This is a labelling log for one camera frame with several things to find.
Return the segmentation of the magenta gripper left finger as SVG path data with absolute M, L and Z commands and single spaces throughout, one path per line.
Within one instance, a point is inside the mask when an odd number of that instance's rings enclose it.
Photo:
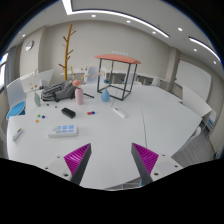
M 91 153 L 91 144 L 88 143 L 72 151 L 64 157 L 64 160 L 72 174 L 72 183 L 76 185 L 81 183 Z

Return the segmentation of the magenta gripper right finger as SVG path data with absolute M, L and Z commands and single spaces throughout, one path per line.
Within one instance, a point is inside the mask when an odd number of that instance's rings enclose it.
M 144 185 L 152 183 L 151 172 L 159 155 L 136 143 L 132 144 L 131 154 L 139 171 L 142 183 Z

